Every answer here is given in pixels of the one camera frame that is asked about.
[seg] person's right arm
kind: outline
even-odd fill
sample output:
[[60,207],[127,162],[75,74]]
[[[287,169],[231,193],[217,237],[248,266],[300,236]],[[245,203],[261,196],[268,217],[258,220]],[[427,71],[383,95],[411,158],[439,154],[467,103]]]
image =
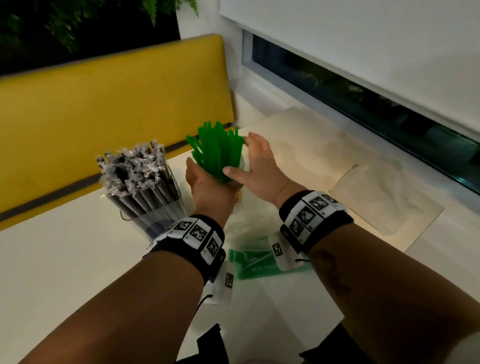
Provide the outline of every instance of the person's right arm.
[[[278,168],[264,138],[250,133],[245,142],[251,171],[226,167],[227,176],[278,209],[306,190]],[[356,342],[377,363],[442,363],[480,331],[480,303],[355,224],[321,239],[308,257]]]

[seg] tattoo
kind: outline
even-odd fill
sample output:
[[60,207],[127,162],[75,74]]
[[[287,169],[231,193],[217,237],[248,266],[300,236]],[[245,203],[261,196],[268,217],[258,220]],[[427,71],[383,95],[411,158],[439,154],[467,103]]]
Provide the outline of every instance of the tattoo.
[[350,295],[351,288],[340,282],[340,273],[338,272],[335,257],[325,249],[322,249],[317,253],[316,258],[318,259],[318,273],[328,288],[338,297]]

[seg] person's left hand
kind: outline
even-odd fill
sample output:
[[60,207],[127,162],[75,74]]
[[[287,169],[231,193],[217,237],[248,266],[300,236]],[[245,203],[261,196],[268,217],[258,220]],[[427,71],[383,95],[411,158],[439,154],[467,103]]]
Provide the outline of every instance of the person's left hand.
[[223,228],[235,205],[235,196],[242,187],[237,182],[221,183],[210,173],[187,158],[185,178],[192,188],[195,214],[215,220]]

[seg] hand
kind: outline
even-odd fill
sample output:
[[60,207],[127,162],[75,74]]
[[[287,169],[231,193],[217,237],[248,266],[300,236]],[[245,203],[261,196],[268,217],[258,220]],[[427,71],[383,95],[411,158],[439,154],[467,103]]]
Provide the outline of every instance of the hand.
[[221,183],[210,173],[187,158],[185,178],[192,188],[195,214],[205,215],[224,228],[235,205],[235,196],[241,185],[235,182]]
[[250,172],[235,167],[223,168],[223,173],[234,181],[245,185],[254,195],[271,202],[278,209],[297,192],[306,190],[293,182],[276,165],[268,141],[259,134],[248,133],[245,137],[250,160]]

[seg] forearm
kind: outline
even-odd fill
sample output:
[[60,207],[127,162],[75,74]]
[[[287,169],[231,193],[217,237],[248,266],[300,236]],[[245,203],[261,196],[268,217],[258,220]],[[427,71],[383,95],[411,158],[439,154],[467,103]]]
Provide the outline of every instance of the forearm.
[[201,298],[200,272],[155,252],[92,298],[21,363],[173,363]]
[[441,362],[480,330],[480,304],[355,224],[308,254],[359,345],[378,363]]

